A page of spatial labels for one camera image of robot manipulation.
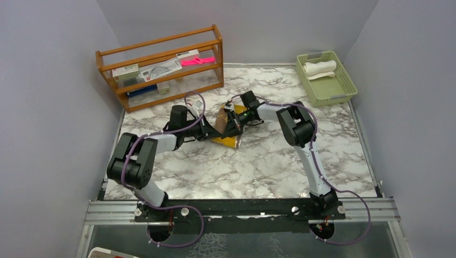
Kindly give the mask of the yellow towel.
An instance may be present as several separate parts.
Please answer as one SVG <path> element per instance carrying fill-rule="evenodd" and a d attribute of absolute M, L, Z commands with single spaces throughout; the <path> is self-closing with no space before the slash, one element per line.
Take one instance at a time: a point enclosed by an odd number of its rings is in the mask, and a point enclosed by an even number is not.
<path fill-rule="evenodd" d="M 234 112 L 237 115 L 240 115 L 242 112 L 246 111 L 247 108 L 242 106 L 242 105 L 234 105 Z M 214 128 L 218 131 L 221 131 L 222 129 L 228 129 L 228 114 L 227 112 L 221 107 L 217 113 L 216 117 L 216 123 Z M 230 147 L 230 148 L 239 148 L 241 145 L 241 138 L 243 136 L 242 133 L 236 134 L 237 131 L 234 130 L 234 133 L 225 133 L 222 134 L 221 137 L 213 138 L 210 140 L 210 142 L 223 145 L 225 147 Z"/>

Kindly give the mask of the white towel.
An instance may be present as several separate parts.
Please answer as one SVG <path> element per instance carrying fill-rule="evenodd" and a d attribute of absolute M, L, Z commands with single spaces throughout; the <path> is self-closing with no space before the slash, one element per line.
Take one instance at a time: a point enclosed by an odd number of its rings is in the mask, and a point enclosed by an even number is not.
<path fill-rule="evenodd" d="M 334 60 L 318 63 L 306 62 L 303 65 L 304 72 L 309 81 L 323 77 L 334 77 L 337 63 Z"/>

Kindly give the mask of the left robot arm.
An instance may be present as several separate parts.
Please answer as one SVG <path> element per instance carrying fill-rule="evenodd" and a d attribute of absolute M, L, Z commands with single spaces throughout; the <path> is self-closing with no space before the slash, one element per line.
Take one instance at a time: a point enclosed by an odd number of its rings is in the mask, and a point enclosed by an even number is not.
<path fill-rule="evenodd" d="M 172 152 L 183 145 L 186 138 L 206 141 L 221 136 L 205 116 L 194 106 L 174 105 L 169 122 L 163 132 L 138 136 L 123 133 L 106 169 L 109 179 L 131 190 L 144 205 L 153 219 L 167 218 L 168 195 L 152 180 L 157 154 Z"/>

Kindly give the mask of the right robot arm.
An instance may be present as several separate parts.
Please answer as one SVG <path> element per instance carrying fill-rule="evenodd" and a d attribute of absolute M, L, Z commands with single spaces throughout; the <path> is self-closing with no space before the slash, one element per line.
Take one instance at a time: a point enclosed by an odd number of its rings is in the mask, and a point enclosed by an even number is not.
<path fill-rule="evenodd" d="M 260 102 L 252 91 L 239 97 L 246 108 L 241 113 L 236 113 L 232 99 L 222 105 L 226 113 L 226 126 L 222 138 L 241 135 L 244 127 L 254 121 L 278 122 L 286 142 L 298 153 L 308 178 L 311 214 L 318 219 L 336 214 L 341 202 L 337 191 L 327 180 L 319 157 L 316 143 L 318 125 L 313 113 L 302 102 L 288 104 Z"/>

